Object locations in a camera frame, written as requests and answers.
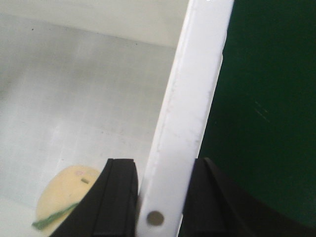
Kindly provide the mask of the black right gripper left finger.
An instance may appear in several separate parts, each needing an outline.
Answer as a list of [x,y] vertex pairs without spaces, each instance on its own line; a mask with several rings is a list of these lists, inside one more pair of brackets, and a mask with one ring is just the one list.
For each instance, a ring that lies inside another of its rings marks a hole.
[[135,236],[138,175],[133,159],[108,159],[95,184],[53,237]]

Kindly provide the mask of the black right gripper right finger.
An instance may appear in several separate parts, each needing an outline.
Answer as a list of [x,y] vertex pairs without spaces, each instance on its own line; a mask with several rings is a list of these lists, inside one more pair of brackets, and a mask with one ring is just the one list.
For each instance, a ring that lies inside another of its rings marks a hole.
[[314,237],[294,221],[243,190],[209,158],[195,159],[181,237]]

